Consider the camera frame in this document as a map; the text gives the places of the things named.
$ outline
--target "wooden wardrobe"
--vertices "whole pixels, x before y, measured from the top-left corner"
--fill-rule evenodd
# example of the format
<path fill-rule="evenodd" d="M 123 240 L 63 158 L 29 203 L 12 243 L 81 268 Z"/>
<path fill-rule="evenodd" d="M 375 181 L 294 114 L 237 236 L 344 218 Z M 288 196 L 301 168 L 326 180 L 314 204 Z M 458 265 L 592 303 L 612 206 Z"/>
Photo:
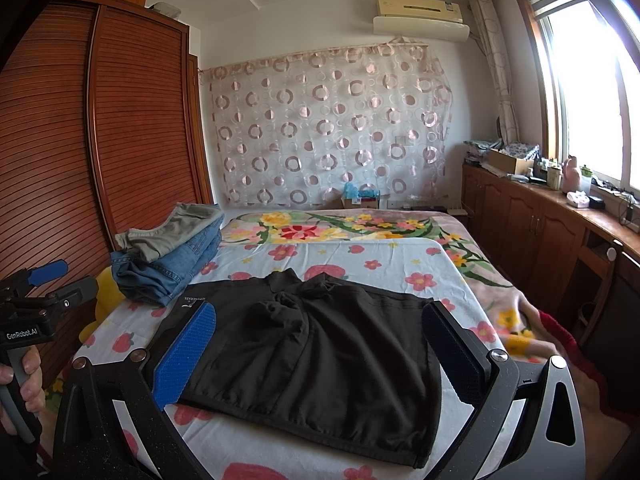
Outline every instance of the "wooden wardrobe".
<path fill-rule="evenodd" d="M 0 278 L 64 258 L 110 263 L 113 237 L 162 223 L 176 202 L 211 203 L 188 27 L 122 0 L 54 0 L 0 73 Z M 45 383 L 93 305 L 41 349 Z"/>

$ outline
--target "bed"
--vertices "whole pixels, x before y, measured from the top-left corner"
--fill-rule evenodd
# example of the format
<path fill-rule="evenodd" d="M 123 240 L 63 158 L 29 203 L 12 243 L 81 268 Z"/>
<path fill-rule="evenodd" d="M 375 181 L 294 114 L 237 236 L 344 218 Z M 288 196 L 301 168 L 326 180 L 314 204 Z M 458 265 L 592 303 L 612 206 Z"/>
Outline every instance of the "bed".
<path fill-rule="evenodd" d="M 611 436 L 612 442 L 626 437 L 626 425 L 602 413 L 600 378 L 581 360 L 572 338 L 495 270 L 462 224 L 451 216 L 391 210 L 244 214 L 223 229 L 218 254 L 193 283 L 263 277 L 287 268 L 304 280 L 326 272 L 357 283 L 437 298 L 487 348 L 505 348 L 516 359 L 542 362 L 561 353 L 574 364 L 572 375 L 587 433 L 590 470 L 600 471 L 615 453 L 613 448 L 596 446 L 590 434 L 597 434 L 598 440 Z M 149 342 L 167 313 L 168 308 L 125 300 L 77 355 L 94 364 L 121 360 L 130 350 Z M 423 470 L 339 452 L 189 406 L 169 406 L 167 413 L 216 479 L 422 480 L 471 412 L 470 406 L 458 400 L 442 370 L 441 376 L 440 425 Z M 48 392 L 50 413 L 45 418 L 54 418 L 63 383 L 61 374 Z M 521 408 L 514 403 L 479 476 L 499 464 Z M 131 449 L 153 469 L 126 409 L 118 405 L 116 410 Z M 50 438 L 43 437 L 43 446 L 50 450 Z"/>

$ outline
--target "circle pattern curtain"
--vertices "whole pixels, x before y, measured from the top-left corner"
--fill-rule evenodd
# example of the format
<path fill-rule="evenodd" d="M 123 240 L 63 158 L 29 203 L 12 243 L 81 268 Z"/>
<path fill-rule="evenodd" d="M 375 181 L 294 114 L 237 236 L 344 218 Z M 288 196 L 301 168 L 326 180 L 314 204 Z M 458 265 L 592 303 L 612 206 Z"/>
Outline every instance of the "circle pattern curtain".
<path fill-rule="evenodd" d="M 235 205 L 310 209 L 344 184 L 438 197 L 452 93 L 426 44 L 318 50 L 206 72 Z"/>

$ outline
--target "finger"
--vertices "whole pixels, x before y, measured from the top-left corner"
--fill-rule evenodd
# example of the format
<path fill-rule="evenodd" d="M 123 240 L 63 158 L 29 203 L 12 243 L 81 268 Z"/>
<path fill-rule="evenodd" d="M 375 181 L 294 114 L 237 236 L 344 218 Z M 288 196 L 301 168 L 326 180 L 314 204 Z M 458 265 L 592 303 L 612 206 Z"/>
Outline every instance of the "finger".
<path fill-rule="evenodd" d="M 36 371 L 24 381 L 20 387 L 20 394 L 24 402 L 29 402 L 34 399 L 42 391 L 42 368 L 37 368 Z"/>
<path fill-rule="evenodd" d="M 11 422 L 11 420 L 9 420 L 9 415 L 7 415 L 6 411 L 2 409 L 2 406 L 0 406 L 0 424 L 2 424 L 2 426 L 4 427 L 4 430 L 8 434 L 10 435 L 18 434 L 18 432 L 15 431 L 14 424 Z"/>
<path fill-rule="evenodd" d="M 0 365 L 0 384 L 9 384 L 14 380 L 14 371 L 8 366 Z"/>
<path fill-rule="evenodd" d="M 22 357 L 22 368 L 28 375 L 33 374 L 40 368 L 40 353 L 35 346 L 31 346 Z"/>
<path fill-rule="evenodd" d="M 30 413 L 41 412 L 44 408 L 44 401 L 44 392 L 40 390 L 38 395 L 34 399 L 31 399 L 29 402 L 25 403 L 24 406 Z"/>

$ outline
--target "pink bottle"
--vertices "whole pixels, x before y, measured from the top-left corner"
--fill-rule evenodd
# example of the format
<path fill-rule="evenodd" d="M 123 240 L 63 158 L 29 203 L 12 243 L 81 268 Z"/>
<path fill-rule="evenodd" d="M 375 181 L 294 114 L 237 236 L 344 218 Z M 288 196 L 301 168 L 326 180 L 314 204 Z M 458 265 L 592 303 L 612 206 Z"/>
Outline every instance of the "pink bottle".
<path fill-rule="evenodd" d="M 569 193 L 580 187 L 580 170 L 578 159 L 572 155 L 562 163 L 562 192 Z"/>

